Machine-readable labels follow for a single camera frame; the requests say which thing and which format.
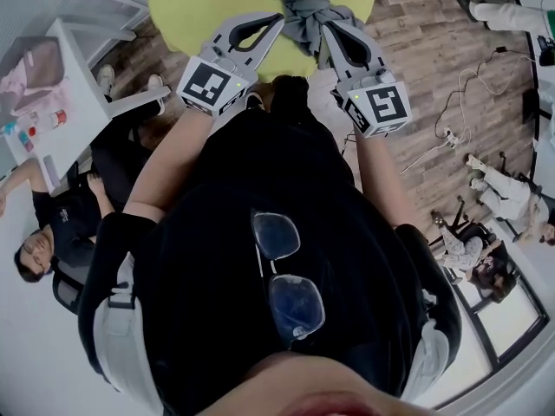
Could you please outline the black-framed eyeglasses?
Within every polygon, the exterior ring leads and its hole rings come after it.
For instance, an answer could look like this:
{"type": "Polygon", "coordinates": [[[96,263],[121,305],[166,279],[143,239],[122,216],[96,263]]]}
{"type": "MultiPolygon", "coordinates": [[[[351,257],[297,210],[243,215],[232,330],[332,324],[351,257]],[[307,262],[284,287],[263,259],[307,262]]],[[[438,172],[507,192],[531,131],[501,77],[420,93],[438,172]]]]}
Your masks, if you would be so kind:
{"type": "Polygon", "coordinates": [[[271,275],[263,281],[264,293],[283,344],[290,348],[316,333],[325,323],[326,313],[318,287],[309,278],[280,274],[276,262],[295,255],[301,247],[297,227],[287,216],[267,211],[251,212],[258,269],[264,277],[263,261],[271,275]]]}

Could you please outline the pink bag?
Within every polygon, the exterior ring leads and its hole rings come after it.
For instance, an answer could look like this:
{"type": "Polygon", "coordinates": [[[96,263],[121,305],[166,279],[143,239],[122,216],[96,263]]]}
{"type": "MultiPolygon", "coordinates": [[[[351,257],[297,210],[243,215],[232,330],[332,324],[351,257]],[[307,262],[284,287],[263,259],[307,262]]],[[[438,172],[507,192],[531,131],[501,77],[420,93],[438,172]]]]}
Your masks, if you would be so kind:
{"type": "Polygon", "coordinates": [[[54,36],[19,36],[0,61],[0,114],[21,117],[69,105],[69,80],[54,36]]]}

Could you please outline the white desk with black frame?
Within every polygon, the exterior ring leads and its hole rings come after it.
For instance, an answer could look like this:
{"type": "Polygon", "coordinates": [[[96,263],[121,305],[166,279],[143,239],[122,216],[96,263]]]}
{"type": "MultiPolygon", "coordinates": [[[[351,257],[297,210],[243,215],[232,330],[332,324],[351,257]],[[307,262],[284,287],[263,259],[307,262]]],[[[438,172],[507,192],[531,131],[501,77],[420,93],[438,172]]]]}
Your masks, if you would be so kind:
{"type": "MultiPolygon", "coordinates": [[[[555,11],[555,0],[521,0],[523,5],[543,11],[555,11]]],[[[543,67],[539,64],[541,47],[537,36],[531,36],[531,48],[536,60],[536,80],[539,91],[539,137],[537,139],[534,180],[547,190],[555,183],[555,65],[543,67]]]]}

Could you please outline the grey clothes bundle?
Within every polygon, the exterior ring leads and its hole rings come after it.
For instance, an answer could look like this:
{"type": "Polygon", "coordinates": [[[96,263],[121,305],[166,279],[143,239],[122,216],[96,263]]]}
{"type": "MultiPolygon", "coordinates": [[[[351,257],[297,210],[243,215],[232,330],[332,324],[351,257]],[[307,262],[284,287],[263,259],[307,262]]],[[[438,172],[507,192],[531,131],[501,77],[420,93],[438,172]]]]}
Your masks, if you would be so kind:
{"type": "Polygon", "coordinates": [[[361,29],[363,22],[347,6],[334,5],[330,0],[282,0],[285,24],[282,33],[307,55],[319,57],[322,27],[339,21],[361,29]]]}

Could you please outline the person's left forearm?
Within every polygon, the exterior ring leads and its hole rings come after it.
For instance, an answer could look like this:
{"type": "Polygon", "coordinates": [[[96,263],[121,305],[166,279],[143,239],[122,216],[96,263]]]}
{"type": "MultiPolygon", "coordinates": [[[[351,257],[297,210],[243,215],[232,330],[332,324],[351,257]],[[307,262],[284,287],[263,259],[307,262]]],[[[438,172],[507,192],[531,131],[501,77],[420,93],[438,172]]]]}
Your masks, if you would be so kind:
{"type": "Polygon", "coordinates": [[[213,123],[213,118],[186,109],[142,168],[123,212],[158,223],[177,200],[213,123]]]}

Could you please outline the person's black-clad torso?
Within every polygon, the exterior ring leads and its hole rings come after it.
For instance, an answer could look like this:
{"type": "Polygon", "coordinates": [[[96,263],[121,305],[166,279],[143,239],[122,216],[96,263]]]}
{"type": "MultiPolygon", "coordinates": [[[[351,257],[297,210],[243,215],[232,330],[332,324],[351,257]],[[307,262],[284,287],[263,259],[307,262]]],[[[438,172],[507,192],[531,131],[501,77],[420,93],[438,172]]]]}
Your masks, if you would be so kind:
{"type": "Polygon", "coordinates": [[[393,228],[364,196],[308,84],[281,76],[265,110],[209,137],[155,223],[121,212],[98,230],[108,296],[78,325],[91,366],[155,416],[197,416],[280,353],[328,358],[415,405],[454,362],[460,312],[427,239],[393,228]],[[264,293],[251,212],[283,214],[301,247],[277,272],[318,287],[324,325],[287,348],[264,293]]]}

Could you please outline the person's right forearm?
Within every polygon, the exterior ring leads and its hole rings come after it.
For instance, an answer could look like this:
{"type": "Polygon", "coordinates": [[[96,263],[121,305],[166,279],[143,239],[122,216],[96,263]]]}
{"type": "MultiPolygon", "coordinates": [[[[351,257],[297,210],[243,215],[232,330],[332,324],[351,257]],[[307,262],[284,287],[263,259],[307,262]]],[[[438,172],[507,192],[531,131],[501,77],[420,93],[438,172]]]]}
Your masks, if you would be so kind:
{"type": "Polygon", "coordinates": [[[364,196],[393,228],[417,226],[415,206],[403,187],[386,139],[356,133],[356,153],[364,196]]]}

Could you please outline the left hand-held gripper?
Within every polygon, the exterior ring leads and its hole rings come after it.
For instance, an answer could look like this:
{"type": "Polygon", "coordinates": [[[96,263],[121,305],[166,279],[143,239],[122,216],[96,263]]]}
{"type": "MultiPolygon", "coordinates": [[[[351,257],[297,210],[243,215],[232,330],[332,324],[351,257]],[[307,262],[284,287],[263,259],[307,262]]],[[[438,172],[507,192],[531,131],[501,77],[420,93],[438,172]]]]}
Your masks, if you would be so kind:
{"type": "Polygon", "coordinates": [[[251,12],[227,19],[213,41],[192,56],[176,94],[187,107],[218,118],[256,82],[256,70],[284,27],[279,12],[251,12]]]}

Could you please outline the person's chin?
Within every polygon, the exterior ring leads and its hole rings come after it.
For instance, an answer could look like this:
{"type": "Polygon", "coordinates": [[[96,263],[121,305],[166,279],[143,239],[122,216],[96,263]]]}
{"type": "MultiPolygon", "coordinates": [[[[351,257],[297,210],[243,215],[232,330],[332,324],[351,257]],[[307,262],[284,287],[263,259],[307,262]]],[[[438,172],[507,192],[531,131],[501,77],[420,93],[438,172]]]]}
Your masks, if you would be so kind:
{"type": "Polygon", "coordinates": [[[328,358],[274,354],[197,416],[440,416],[372,387],[328,358]]]}

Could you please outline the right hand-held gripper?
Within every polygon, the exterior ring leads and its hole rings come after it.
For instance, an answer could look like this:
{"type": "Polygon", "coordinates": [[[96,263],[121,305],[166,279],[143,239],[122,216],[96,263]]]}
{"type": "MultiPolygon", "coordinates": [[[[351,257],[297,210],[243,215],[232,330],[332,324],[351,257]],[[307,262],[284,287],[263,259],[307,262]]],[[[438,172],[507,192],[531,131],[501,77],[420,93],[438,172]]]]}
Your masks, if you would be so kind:
{"type": "Polygon", "coordinates": [[[378,43],[347,23],[322,27],[320,69],[333,68],[339,82],[331,91],[336,104],[364,138],[393,133],[411,121],[407,89],[385,67],[378,43]],[[352,76],[350,70],[376,70],[352,76]]]}

